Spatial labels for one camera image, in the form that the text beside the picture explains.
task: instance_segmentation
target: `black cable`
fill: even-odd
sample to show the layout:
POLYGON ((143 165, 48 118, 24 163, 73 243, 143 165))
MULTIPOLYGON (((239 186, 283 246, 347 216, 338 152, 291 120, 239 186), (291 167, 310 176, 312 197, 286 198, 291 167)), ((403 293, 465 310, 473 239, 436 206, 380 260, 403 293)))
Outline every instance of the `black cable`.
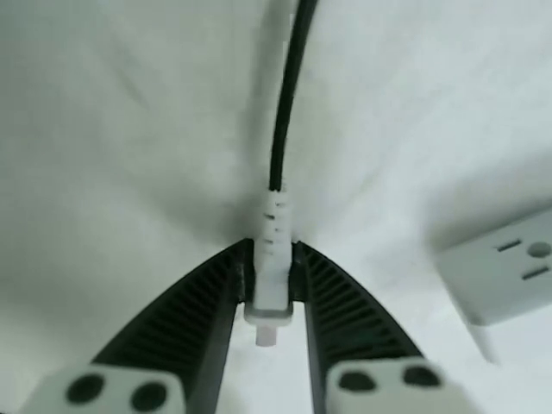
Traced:
POLYGON ((304 47, 311 28, 312 17, 318 0, 299 0, 292 38, 285 61, 284 80, 279 93, 278 112, 274 125, 273 151, 270 159, 270 191, 282 189, 282 172, 284 169, 285 139, 292 114, 295 88, 303 61, 304 47))

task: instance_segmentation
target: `wall plate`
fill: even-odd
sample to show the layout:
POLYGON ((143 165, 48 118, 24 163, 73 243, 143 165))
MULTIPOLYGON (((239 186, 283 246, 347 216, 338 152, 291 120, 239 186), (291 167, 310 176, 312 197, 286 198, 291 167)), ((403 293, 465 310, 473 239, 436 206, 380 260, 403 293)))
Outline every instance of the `wall plate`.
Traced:
POLYGON ((552 330, 552 210, 451 248, 437 268, 492 362, 548 352, 552 330))

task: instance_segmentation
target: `outlet socket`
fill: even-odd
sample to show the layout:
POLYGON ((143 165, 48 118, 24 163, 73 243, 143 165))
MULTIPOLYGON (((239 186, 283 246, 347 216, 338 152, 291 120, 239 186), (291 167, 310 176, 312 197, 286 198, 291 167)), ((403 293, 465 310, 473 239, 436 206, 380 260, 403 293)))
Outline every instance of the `outlet socket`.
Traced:
POLYGON ((437 268, 488 360, 522 359, 541 344, 548 350, 552 210, 451 248, 437 268))

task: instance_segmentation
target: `mounting hole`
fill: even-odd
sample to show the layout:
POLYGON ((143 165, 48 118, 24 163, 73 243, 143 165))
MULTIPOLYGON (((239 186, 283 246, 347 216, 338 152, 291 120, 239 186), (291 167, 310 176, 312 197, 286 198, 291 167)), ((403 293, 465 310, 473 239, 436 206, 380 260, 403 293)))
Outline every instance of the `mounting hole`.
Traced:
POLYGON ((368 375, 361 372, 344 373, 339 380, 339 387, 353 392, 373 391, 376 383, 368 375))
POLYGON ((148 382, 132 394, 132 408, 139 412, 154 411, 166 400, 166 387, 160 382, 148 382))
POLYGON ((403 381, 409 386, 421 386, 423 388, 441 386, 439 377, 427 367, 406 368, 403 381))
POLYGON ((527 254, 531 257, 537 257, 538 259, 541 259, 546 256, 550 256, 552 253, 552 247, 545 243, 544 241, 538 241, 537 243, 533 243, 529 246, 527 249, 527 254))
POLYGON ((104 388, 104 377, 98 373, 89 373, 74 380, 67 389, 67 401, 71 404, 87 404, 97 398, 104 388))

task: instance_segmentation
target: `white fabric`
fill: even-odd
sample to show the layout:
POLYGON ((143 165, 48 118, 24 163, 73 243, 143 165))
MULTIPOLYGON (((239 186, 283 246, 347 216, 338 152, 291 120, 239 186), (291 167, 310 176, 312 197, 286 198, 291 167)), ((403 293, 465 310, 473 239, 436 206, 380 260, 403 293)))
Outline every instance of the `white fabric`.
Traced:
MULTIPOLYGON (((290 9, 0 2, 1 411, 252 235, 290 9)), ((551 199, 551 21, 541 0, 321 0, 290 127, 296 237, 489 414, 549 412, 551 365, 487 365, 433 257, 551 199)), ((219 412, 309 412, 296 317, 269 349, 238 321, 219 412)))

